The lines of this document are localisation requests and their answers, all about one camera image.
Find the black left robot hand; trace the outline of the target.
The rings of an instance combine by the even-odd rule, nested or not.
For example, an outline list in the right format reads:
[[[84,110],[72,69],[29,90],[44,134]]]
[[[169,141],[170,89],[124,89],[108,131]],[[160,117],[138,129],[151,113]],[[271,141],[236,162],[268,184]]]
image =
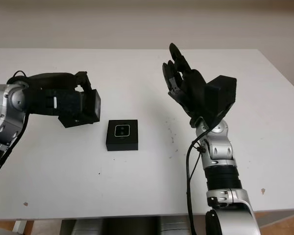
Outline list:
[[[57,116],[66,128],[100,121],[101,99],[86,71],[11,77],[7,84],[24,85],[24,109],[30,114]]]

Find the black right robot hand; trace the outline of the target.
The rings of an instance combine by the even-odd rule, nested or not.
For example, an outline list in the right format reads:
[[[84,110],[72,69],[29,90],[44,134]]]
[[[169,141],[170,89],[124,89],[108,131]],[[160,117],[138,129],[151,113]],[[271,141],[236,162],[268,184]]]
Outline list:
[[[181,105],[191,118],[192,128],[204,121],[209,128],[213,119],[204,107],[204,88],[206,82],[201,73],[192,69],[185,57],[174,43],[169,46],[172,59],[162,64],[165,82],[169,96]]]

